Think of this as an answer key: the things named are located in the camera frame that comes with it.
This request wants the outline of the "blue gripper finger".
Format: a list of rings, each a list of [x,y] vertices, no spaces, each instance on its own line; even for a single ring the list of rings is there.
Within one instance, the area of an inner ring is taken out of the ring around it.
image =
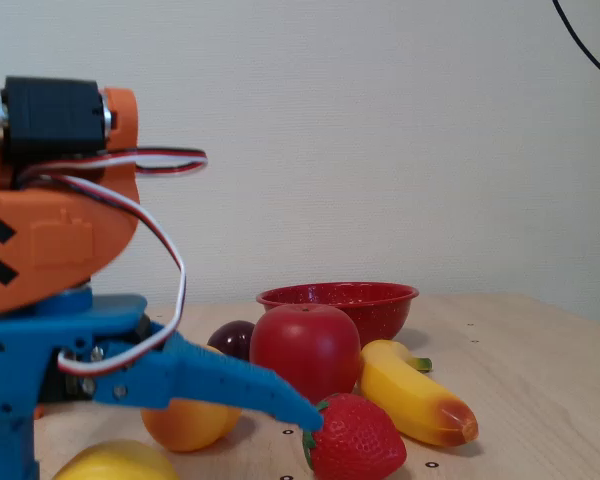
[[[260,411],[309,431],[323,425],[316,407],[275,372],[192,344],[178,333],[131,366],[95,378],[95,402],[164,409],[172,399]]]

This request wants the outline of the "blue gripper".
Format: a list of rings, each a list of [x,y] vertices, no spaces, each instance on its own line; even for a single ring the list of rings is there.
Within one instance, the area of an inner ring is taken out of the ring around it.
[[[0,415],[29,415],[39,404],[90,398],[64,374],[57,355],[86,361],[96,344],[144,332],[146,299],[137,294],[64,293],[0,315]],[[39,480],[34,419],[0,418],[0,480]]]

